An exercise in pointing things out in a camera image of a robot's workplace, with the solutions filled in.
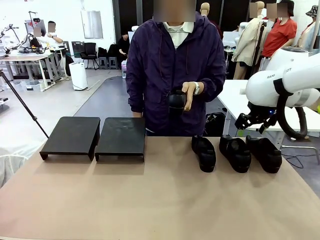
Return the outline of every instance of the dark gray mat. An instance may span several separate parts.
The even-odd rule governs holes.
[[[223,112],[224,105],[215,99],[207,104],[207,113]],[[131,117],[131,109],[128,105],[128,94],[126,81],[121,76],[116,76],[107,79],[98,88],[98,90],[87,100],[87,102],[78,110],[75,114],[77,117],[100,117],[101,121],[104,121],[107,117]],[[235,119],[231,120],[229,134],[235,136],[237,129],[235,127]],[[239,137],[245,137],[251,135],[253,137],[266,137],[270,138],[269,133],[261,136],[258,132],[245,130],[243,133],[237,134]],[[320,139],[316,137],[310,137],[308,142],[291,142],[289,138],[285,138],[283,141],[287,146],[308,146],[308,147],[320,147]],[[283,154],[296,156],[296,155],[313,155],[312,150],[307,149],[283,149]],[[320,165],[318,165],[315,156],[299,157],[304,169],[293,167],[300,176],[309,184],[313,191],[320,197]],[[299,166],[296,159],[290,159],[292,163]]]

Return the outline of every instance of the shirt collar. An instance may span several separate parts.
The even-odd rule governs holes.
[[[167,31],[175,31],[171,26],[168,25],[166,21],[163,22],[163,25]],[[191,34],[194,30],[195,23],[193,21],[185,21],[180,29],[182,29],[185,33]]]

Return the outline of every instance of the purple jacket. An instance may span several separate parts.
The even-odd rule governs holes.
[[[193,32],[175,50],[162,22],[153,19],[133,35],[127,59],[128,103],[142,113],[146,128],[160,136],[202,135],[206,102],[223,90],[226,60],[217,28],[196,14]],[[169,119],[167,95],[184,82],[203,82],[204,91],[193,96],[191,110]]]

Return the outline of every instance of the drawstring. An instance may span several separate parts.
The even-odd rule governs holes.
[[[161,40],[160,40],[160,47],[159,47],[159,71],[160,71],[160,76],[161,78],[163,78],[162,76],[162,67],[161,67],[161,45],[162,45],[162,33],[161,34]]]
[[[185,57],[185,72],[189,75],[188,71],[188,52],[189,52],[189,44],[186,46],[186,57]]]

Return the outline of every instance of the white wall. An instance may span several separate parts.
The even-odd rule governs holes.
[[[0,0],[0,28],[14,24],[20,27],[19,35],[25,35],[25,20],[29,20],[28,11],[37,12],[43,19],[48,31],[48,21],[56,23],[57,36],[64,41],[82,41],[97,43],[98,47],[109,49],[116,41],[112,0],[84,0],[85,10],[100,11],[103,39],[85,39],[81,18],[81,0]]]
[[[292,18],[297,23],[297,31],[294,44],[297,43],[301,33],[312,22],[312,18],[306,15],[313,5],[318,5],[319,0],[294,0],[294,17]]]

